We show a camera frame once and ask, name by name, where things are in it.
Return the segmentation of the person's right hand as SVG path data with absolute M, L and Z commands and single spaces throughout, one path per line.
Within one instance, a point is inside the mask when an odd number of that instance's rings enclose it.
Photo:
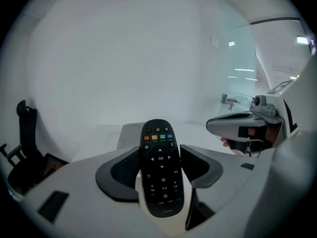
M 254 136 L 257 131 L 259 130 L 260 128 L 259 127 L 249 127 L 248 128 L 248 134 L 250 136 Z M 278 137 L 278 134 L 279 134 L 279 126 L 267 126 L 266 127 L 266 133 L 265 133 L 265 140 L 268 141 L 271 145 L 273 145 L 275 142 L 276 142 L 276 139 Z M 226 138 L 221 138 L 220 139 L 221 142 L 222 142 L 222 145 L 224 147 L 228 147 L 229 144 L 227 142 L 227 139 Z

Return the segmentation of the white desk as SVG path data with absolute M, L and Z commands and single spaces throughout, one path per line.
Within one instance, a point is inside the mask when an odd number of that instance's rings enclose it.
M 171 122 L 170 124 L 178 145 L 193 145 L 226 154 L 234 154 L 230 148 L 222 145 L 219 137 L 210 134 L 205 125 L 196 122 Z M 72 162 L 117 150 L 123 126 L 101 124 L 95 127 L 84 140 Z

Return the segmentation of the black remote control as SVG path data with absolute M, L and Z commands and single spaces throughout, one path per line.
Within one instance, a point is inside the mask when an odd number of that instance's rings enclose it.
M 144 123 L 140 170 L 148 211 L 157 218 L 178 214 L 184 205 L 181 160 L 173 128 L 166 120 Z

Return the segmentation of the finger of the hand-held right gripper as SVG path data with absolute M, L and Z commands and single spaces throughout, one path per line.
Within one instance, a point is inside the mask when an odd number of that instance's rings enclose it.
M 222 114 L 221 116 L 251 116 L 253 113 L 251 111 L 246 112 L 233 112 L 233 113 L 227 113 Z
M 249 128 L 256 132 L 266 132 L 267 122 L 255 114 L 230 114 L 212 118 L 206 122 L 207 130 L 225 138 L 230 149 L 247 149 L 255 141 L 263 141 L 264 136 L 249 135 Z

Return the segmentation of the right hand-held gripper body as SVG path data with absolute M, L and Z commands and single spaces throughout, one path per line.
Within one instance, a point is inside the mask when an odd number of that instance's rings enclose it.
M 279 83 L 264 95 L 257 95 L 251 107 L 251 112 L 260 116 L 267 122 L 267 126 L 279 126 L 276 142 L 271 145 L 264 138 L 264 146 L 276 148 L 284 140 L 293 137 L 299 132 L 298 124 L 286 102 L 286 93 L 293 86 L 295 80 Z

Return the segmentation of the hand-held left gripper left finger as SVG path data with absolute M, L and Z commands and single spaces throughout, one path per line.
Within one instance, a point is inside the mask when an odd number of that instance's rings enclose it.
M 159 238 L 158 227 L 137 203 L 112 200 L 97 186 L 97 169 L 123 154 L 116 150 L 72 162 L 49 176 L 22 200 L 22 209 L 46 235 L 56 238 Z M 68 194 L 55 221 L 39 209 L 54 191 Z

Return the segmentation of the frosted glass door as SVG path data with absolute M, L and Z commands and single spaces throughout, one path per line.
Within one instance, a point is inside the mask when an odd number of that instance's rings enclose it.
M 241 101 L 232 111 L 222 105 L 220 114 L 249 111 L 257 82 L 256 46 L 250 26 L 228 32 L 228 56 L 226 62 L 225 90 L 223 93 Z

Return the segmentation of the black office chair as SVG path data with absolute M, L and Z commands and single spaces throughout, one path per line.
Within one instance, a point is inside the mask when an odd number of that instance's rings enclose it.
M 25 195 L 48 176 L 67 165 L 68 162 L 50 153 L 43 155 L 36 145 L 37 110 L 22 100 L 16 107 L 19 117 L 20 144 L 10 153 L 6 153 L 6 144 L 0 146 L 0 152 L 12 165 L 8 175 L 8 184 L 18 194 Z

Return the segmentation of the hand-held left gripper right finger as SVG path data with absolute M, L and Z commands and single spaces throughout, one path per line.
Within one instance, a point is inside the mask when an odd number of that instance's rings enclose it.
M 258 159 L 184 144 L 180 158 L 192 186 L 182 238 L 245 238 L 251 207 L 241 196 Z

